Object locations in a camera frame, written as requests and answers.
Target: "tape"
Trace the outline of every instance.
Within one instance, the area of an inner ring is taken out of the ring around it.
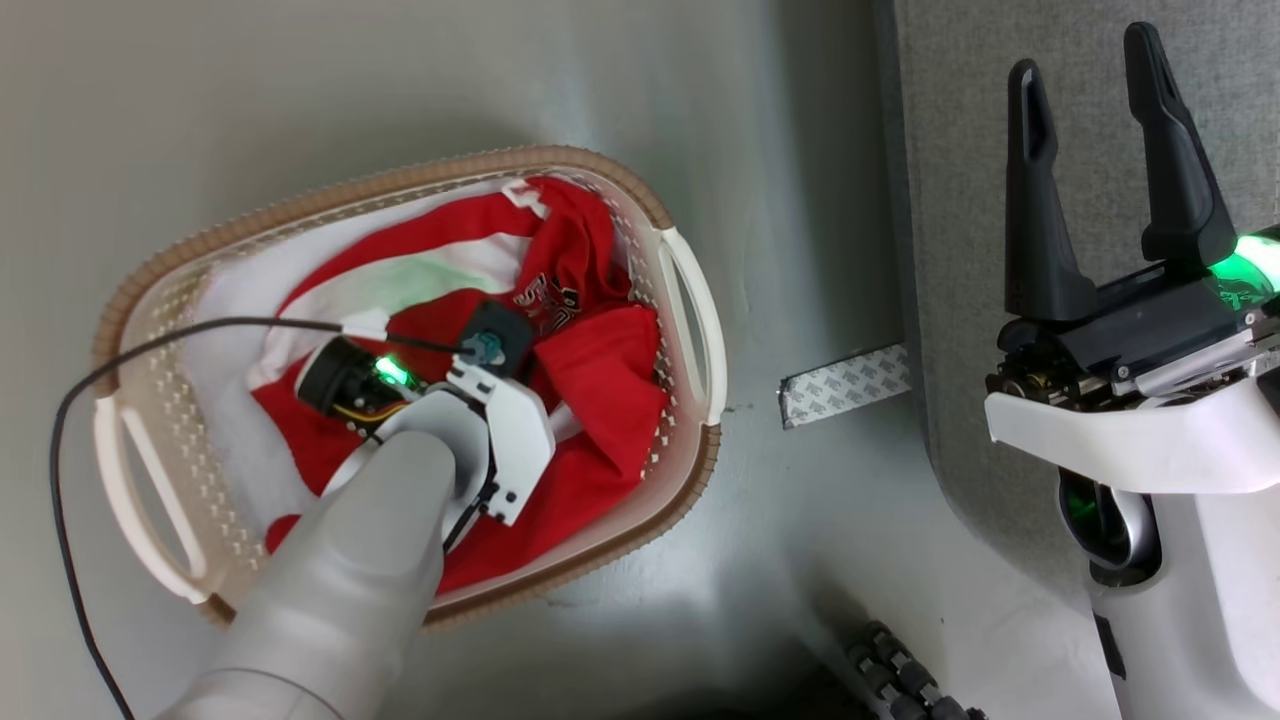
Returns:
[[[891,345],[782,380],[782,427],[808,425],[911,389],[906,347]]]

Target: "black cable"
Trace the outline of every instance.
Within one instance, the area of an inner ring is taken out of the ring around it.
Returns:
[[[79,623],[81,637],[84,638],[84,647],[88,650],[90,656],[93,659],[93,665],[97,667],[99,675],[102,676],[102,683],[106,684],[106,689],[110,691],[111,698],[115,701],[115,706],[119,707],[120,715],[124,720],[134,720],[133,711],[129,708],[129,703],[124,700],[124,693],[120,692],[120,685],[116,684],[115,676],[111,670],[106,666],[106,661],[102,659],[102,652],[97,648],[97,641],[93,638],[93,630],[88,624],[88,615],[84,612],[84,600],[81,597],[79,580],[76,578],[76,562],[72,561],[70,544],[67,541],[67,520],[63,516],[63,482],[61,482],[61,460],[59,457],[63,445],[63,430],[67,427],[67,415],[70,411],[72,404],[82,392],[90,388],[93,383],[102,379],[106,374],[114,372],[120,365],[134,360],[152,350],[159,350],[166,345],[172,345],[191,337],[193,334],[200,334],[202,332],[228,328],[228,327],[242,327],[242,325],[259,325],[259,327],[282,327],[282,328],[301,328],[307,331],[323,331],[333,333],[343,333],[343,325],[339,323],[321,323],[316,320],[294,320],[289,318],[218,318],[216,320],[206,320],[204,323],[196,323],[193,325],[187,325],[173,331],[172,333],[165,333],[155,340],[148,340],[142,345],[131,347],[124,352],[111,357],[104,363],[100,368],[93,369],[90,374],[79,379],[72,389],[67,392],[63,401],[58,405],[58,411],[54,414],[54,430],[52,437],[49,443],[49,492],[54,502],[54,530],[58,533],[58,550],[63,556],[63,570],[67,573],[67,585],[72,593],[72,606],[76,609],[76,620]],[[440,345],[436,342],[428,342],[425,340],[417,340],[402,334],[387,333],[387,342],[396,345],[404,345],[408,347],[417,347],[421,350],[431,350],[435,352],[449,352],[449,354],[471,354],[470,348],[454,347],[451,345]]]

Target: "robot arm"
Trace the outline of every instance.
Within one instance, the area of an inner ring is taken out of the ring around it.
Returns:
[[[364,720],[399,676],[444,569],[454,460],[402,432],[308,511],[211,669],[163,720]]]
[[[1236,238],[1156,29],[1125,32],[1157,261],[1096,287],[1039,70],[1009,86],[1005,354],[987,424],[1059,466],[1126,720],[1280,719],[1280,228]]]
[[[337,337],[298,398],[367,438],[246,596],[227,643],[163,720],[366,720],[399,676],[477,514],[512,524],[556,448],[541,400],[508,379],[530,345],[481,306],[447,383]]]

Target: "plastic laundry basket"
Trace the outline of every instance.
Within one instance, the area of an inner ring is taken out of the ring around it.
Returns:
[[[658,311],[662,341],[655,374],[671,396],[631,496],[526,568],[436,597],[426,625],[462,623],[545,593],[675,525],[701,495],[719,450],[727,378],[716,305],[667,210],[641,179],[613,160],[572,147],[488,152],[329,187],[205,231],[157,254],[120,286],[102,313],[93,364],[189,324],[201,293],[227,260],[468,183],[534,174],[577,183],[609,206],[614,259],[627,265],[634,300]],[[692,309],[692,318],[686,307]],[[189,600],[211,621],[229,624],[270,557],[262,538],[238,519],[205,418],[183,374],[180,348],[161,348],[127,364],[102,378],[96,392],[99,466],[125,538],[164,587]],[[125,437],[155,484],[184,562],[166,550],[140,500]]]

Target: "floor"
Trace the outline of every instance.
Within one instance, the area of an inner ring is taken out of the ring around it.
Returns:
[[[995,719],[1115,717],[1092,621],[955,520],[909,397],[781,429],[783,377],[901,340],[870,6],[0,8],[0,331],[14,338],[0,387],[24,409],[0,434],[0,665],[17,667],[0,696],[22,717],[110,715],[60,578],[42,443],[120,278],[187,233],[308,187],[566,142],[645,177],[701,260],[730,347],[721,462],[653,544],[417,643],[383,716],[758,708],[874,616]],[[67,438],[72,542],[104,652],[150,717],[218,634],[129,555],[86,410]]]

